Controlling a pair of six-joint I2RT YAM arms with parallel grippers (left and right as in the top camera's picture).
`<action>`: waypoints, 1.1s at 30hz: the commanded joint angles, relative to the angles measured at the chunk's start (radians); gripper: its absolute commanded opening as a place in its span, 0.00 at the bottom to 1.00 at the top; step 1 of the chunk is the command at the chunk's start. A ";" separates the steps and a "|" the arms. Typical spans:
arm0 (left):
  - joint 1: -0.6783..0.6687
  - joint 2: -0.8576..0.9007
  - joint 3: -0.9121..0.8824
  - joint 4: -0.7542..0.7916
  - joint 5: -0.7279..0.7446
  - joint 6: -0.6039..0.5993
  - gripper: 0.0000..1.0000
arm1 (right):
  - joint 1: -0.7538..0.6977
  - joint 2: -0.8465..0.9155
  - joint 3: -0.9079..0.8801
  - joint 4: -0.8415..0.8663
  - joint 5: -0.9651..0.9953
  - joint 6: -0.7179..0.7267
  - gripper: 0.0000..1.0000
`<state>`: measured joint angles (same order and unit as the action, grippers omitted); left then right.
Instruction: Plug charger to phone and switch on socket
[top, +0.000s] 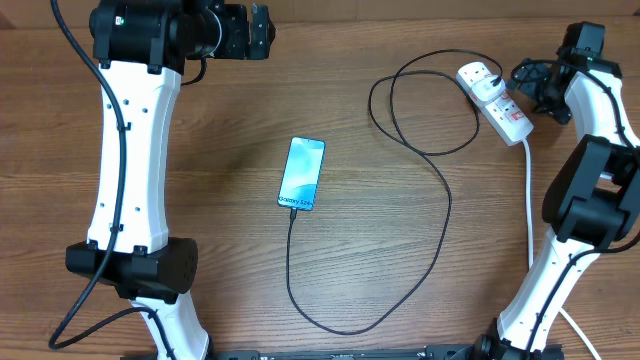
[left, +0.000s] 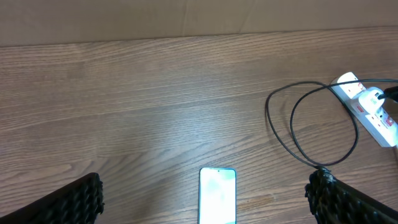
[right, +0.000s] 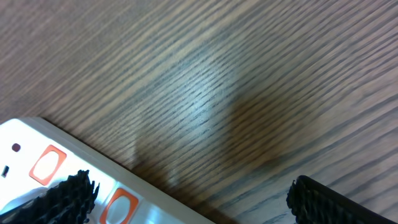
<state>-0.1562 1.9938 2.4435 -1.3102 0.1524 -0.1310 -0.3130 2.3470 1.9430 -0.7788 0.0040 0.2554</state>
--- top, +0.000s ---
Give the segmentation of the blue Samsung Galaxy smartphone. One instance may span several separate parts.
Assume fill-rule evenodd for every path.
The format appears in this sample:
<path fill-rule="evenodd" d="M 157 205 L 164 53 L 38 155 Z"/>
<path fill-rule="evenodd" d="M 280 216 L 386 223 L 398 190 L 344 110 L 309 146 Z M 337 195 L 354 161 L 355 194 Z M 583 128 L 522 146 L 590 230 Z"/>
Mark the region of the blue Samsung Galaxy smartphone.
<path fill-rule="evenodd" d="M 301 211 L 314 209 L 325 149 L 321 140 L 291 139 L 277 197 L 279 206 Z"/>

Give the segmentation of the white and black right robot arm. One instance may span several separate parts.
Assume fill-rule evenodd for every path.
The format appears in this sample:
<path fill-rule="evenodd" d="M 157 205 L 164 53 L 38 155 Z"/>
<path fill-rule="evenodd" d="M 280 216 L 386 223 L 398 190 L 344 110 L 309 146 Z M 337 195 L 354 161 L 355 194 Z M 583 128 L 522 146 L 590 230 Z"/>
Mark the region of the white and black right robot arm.
<path fill-rule="evenodd" d="M 605 28 L 566 29 L 554 60 L 524 59 L 507 84 L 534 102 L 534 113 L 573 122 L 578 144 L 542 205 L 549 228 L 511 303 L 458 359 L 561 359 L 550 327 L 584 271 L 602 254 L 638 244 L 627 236 L 639 217 L 639 140 L 621 99 L 620 66 L 603 59 Z"/>

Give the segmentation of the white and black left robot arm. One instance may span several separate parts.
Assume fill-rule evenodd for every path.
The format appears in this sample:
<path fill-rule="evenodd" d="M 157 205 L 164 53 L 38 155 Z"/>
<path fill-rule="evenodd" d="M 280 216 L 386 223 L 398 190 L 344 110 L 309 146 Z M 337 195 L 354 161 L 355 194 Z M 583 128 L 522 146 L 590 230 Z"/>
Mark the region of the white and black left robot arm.
<path fill-rule="evenodd" d="M 159 359 L 211 359 L 191 296 L 198 247 L 170 235 L 165 183 L 171 119 L 185 64 L 265 60 L 276 36 L 264 4 L 102 1 L 82 59 L 102 90 L 99 188 L 86 238 L 67 269 L 113 287 L 139 313 Z"/>

